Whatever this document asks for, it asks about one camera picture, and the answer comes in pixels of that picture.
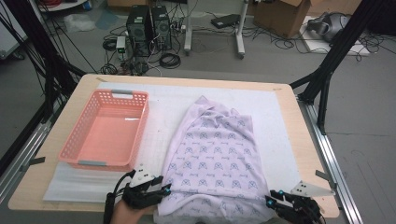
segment white device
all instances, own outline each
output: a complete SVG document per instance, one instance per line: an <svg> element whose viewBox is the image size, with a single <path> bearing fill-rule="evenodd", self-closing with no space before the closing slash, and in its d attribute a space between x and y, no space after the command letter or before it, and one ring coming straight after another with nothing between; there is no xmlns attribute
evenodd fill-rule
<svg viewBox="0 0 396 224"><path fill-rule="evenodd" d="M300 181L290 191L291 194L303 196L303 197L319 197L319 196L332 196L335 195L335 191L329 190L329 189L324 189L319 186L307 183L305 181Z"/></svg>
<svg viewBox="0 0 396 224"><path fill-rule="evenodd" d="M134 178L130 182L130 187L138 186L144 183L147 183L155 178L155 175L152 175L148 169L140 163L138 166L134 168L136 173L134 174Z"/></svg>
<svg viewBox="0 0 396 224"><path fill-rule="evenodd" d="M117 46L116 46L117 53L119 55L119 59L124 62L128 59L128 52L126 49L126 39L125 36L118 36L117 37Z"/></svg>

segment human hand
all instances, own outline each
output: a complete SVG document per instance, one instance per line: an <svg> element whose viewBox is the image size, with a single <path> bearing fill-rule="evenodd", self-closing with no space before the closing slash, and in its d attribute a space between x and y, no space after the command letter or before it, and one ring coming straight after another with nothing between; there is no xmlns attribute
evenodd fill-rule
<svg viewBox="0 0 396 224"><path fill-rule="evenodd" d="M111 224L136 224L145 213L152 209L147 207L144 209L133 209L128 206L124 200L120 200L114 207Z"/></svg>

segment garment pattern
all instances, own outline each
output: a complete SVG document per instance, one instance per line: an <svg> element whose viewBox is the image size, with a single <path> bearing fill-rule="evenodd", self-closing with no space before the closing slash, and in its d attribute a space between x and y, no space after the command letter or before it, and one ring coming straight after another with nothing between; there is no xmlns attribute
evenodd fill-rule
<svg viewBox="0 0 396 224"><path fill-rule="evenodd" d="M251 116L207 100L192 105L170 144L163 167L172 194L157 223L262 223L268 188L256 150Z"/></svg>

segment cardboard box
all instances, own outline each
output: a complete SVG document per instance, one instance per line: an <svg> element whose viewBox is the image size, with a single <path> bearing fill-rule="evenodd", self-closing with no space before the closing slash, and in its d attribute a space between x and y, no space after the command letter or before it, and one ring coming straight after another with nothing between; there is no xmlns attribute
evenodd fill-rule
<svg viewBox="0 0 396 224"><path fill-rule="evenodd" d="M131 7L133 5L151 6L151 3L151 0L107 0L107 5L110 7Z"/></svg>
<svg viewBox="0 0 396 224"><path fill-rule="evenodd" d="M309 8L309 16L320 16L323 12L341 12L353 15L361 0L324 0L321 3Z"/></svg>
<svg viewBox="0 0 396 224"><path fill-rule="evenodd" d="M311 6L321 0L277 0L260 2L254 14L254 23L276 35L291 38L297 35Z"/></svg>

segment wooden table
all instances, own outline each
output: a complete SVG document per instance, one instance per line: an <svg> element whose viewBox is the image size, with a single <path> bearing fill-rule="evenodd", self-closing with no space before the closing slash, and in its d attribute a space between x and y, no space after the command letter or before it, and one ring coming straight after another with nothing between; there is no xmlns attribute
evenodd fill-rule
<svg viewBox="0 0 396 224"><path fill-rule="evenodd" d="M103 203L52 203L44 202L43 196L58 163L58 153L66 137L73 129L78 116L92 91L101 82L122 82L149 85L192 86L227 88L240 90L274 91L282 111L290 144L295 155L301 179L311 184L329 189L327 181L315 176L315 171L323 171L317 151L305 125L303 115L291 87L287 84L255 83L238 81L183 79L165 77L118 77L106 75L86 75L78 83L62 114L54 124L46 141L36 157L46 157L44 163L32 165L8 202L14 210L35 211L93 211L103 212ZM318 197L315 200L325 217L338 217L339 210L334 197Z"/></svg>

